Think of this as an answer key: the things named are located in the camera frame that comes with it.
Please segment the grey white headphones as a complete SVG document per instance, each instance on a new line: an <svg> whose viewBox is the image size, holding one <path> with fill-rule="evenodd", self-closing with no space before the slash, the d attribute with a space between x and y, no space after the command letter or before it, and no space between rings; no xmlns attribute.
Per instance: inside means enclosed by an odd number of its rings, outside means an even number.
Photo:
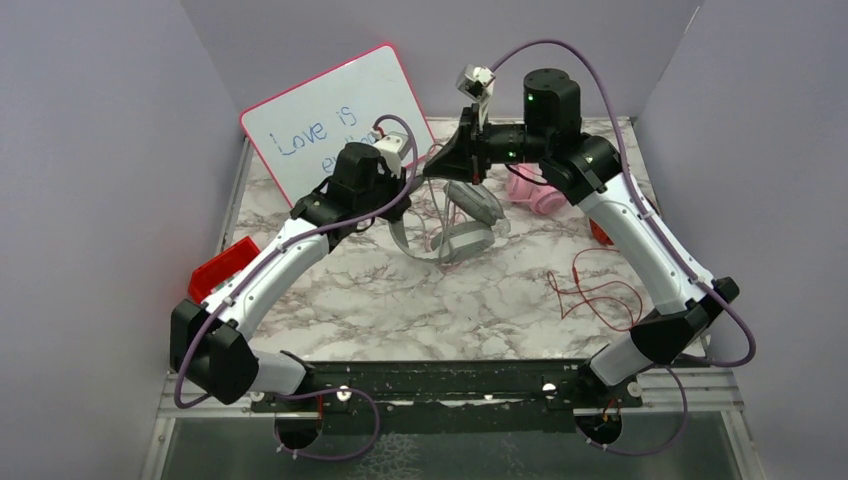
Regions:
<svg viewBox="0 0 848 480"><path fill-rule="evenodd" d="M440 219L445 228L430 240L431 251L416 255L409 247L404 222L389 224L395 244L410 258L432 264L458 263L495 243L492 228L505 215L499 200L485 186L448 181L444 193L447 205Z"/></svg>

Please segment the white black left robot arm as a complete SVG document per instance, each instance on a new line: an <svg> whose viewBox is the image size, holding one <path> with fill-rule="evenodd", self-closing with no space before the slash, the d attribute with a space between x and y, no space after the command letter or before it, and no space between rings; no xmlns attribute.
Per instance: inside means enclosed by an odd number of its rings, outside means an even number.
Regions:
<svg viewBox="0 0 848 480"><path fill-rule="evenodd" d="M390 134L374 144L344 146L333 173L299 199L276 237L234 278L200 302L181 301L171 313L171 366L175 404L190 381L225 405L248 392L276 393L298 411L313 401L309 366L288 352L253 349L249 341L270 309L311 266L331 253L360 223L398 217L407 207L414 142Z"/></svg>

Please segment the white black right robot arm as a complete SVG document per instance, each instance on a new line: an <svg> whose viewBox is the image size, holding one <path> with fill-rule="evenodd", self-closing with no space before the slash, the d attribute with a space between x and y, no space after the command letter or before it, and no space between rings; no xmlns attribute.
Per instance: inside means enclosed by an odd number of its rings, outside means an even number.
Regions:
<svg viewBox="0 0 848 480"><path fill-rule="evenodd" d="M494 80L486 67L469 65L460 74L457 88L474 102L423 174L478 184L494 164L536 163L546 183L598 224L630 263L654 308L579 368L579 398L600 407L630 376L677 359L739 288L729 277L714 278L686 252L643 197L622 148L582 132L580 87L567 73L526 74L523 121L512 125L487 119Z"/></svg>

